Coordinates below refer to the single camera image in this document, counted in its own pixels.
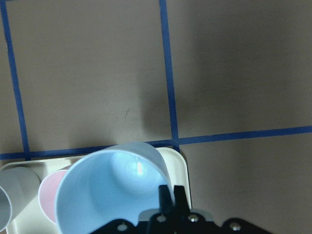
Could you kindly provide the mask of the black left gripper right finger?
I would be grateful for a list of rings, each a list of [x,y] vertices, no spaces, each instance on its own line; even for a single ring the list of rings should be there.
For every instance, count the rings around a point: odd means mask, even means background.
[[[174,186],[175,196],[175,212],[180,215],[187,215],[190,213],[190,207],[185,193],[185,188],[182,185]]]

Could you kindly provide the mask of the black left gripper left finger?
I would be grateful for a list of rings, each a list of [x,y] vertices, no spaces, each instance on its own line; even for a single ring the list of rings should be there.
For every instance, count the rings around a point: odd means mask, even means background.
[[[158,187],[158,198],[159,198],[159,211],[163,215],[170,214],[174,208],[174,204],[167,185],[160,185]]]

